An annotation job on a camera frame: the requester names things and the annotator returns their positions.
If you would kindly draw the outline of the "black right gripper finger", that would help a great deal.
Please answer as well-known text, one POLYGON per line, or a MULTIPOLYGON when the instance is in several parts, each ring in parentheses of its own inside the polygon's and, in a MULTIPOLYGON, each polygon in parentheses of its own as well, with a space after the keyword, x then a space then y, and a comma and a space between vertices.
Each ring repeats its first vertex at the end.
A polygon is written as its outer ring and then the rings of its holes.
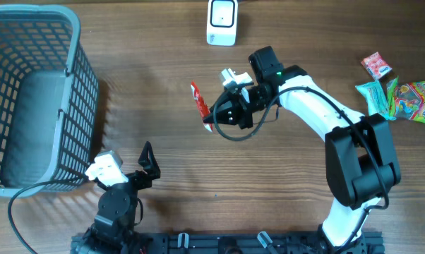
POLYGON ((211 110, 234 110, 236 106, 237 95, 235 92, 224 91, 217 101, 211 106, 211 110))
POLYGON ((214 110, 214 105, 210 108, 210 113, 203 117, 203 123, 214 124, 213 114, 216 114, 218 123, 227 125, 237 125, 241 117, 241 106, 238 102, 227 100, 221 102, 220 105, 214 110))

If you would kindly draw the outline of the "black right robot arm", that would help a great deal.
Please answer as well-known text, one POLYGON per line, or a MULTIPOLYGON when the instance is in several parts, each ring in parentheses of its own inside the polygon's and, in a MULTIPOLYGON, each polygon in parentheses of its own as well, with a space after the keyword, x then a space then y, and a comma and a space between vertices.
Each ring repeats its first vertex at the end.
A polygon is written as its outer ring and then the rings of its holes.
POLYGON ((333 194, 330 212, 317 231, 287 236, 287 252, 383 253, 383 237, 366 232, 364 223, 373 210, 385 210, 389 192, 401 180, 400 165, 386 119, 366 116, 339 103, 315 84, 301 67, 284 67, 272 47, 249 57, 252 73, 221 74, 222 94, 208 106, 197 89, 192 95, 209 131, 224 125, 249 130, 254 136, 267 121, 254 121, 261 111, 286 109, 296 114, 323 140, 325 175, 333 194))

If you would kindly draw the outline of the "teal tissue pack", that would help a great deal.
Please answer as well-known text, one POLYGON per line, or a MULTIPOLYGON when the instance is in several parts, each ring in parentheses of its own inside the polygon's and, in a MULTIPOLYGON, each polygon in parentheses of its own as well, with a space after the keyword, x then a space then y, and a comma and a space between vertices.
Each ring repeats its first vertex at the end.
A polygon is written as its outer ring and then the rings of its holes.
POLYGON ((378 80, 356 85, 357 91, 364 97, 367 103, 368 115, 380 114, 388 121, 395 121, 388 110, 388 101, 378 80))

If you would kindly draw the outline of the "Haribo gummy candy bag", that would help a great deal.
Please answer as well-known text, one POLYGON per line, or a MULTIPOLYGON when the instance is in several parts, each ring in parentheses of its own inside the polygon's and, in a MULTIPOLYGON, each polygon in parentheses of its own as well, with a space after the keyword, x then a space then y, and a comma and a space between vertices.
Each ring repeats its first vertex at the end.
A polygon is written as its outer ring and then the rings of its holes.
POLYGON ((401 84, 395 78, 387 84, 387 97, 390 117, 425 123, 425 80, 401 84))

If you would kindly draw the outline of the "red Nescafe coffee stick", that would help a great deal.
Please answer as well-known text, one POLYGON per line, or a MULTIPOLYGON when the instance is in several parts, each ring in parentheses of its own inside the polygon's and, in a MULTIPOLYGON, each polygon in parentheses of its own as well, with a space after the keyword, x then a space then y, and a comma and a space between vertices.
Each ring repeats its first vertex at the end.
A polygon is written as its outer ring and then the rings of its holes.
POLYGON ((209 110, 207 104, 205 103, 203 97, 201 96, 200 91, 198 89, 198 86, 195 84, 194 81, 191 82, 191 91, 192 91, 193 99, 196 103, 196 107, 197 107, 198 112, 200 114, 202 124, 207 131, 212 133, 213 132, 213 125, 211 123, 204 123, 203 122, 203 119, 207 115, 210 114, 210 110, 209 110))

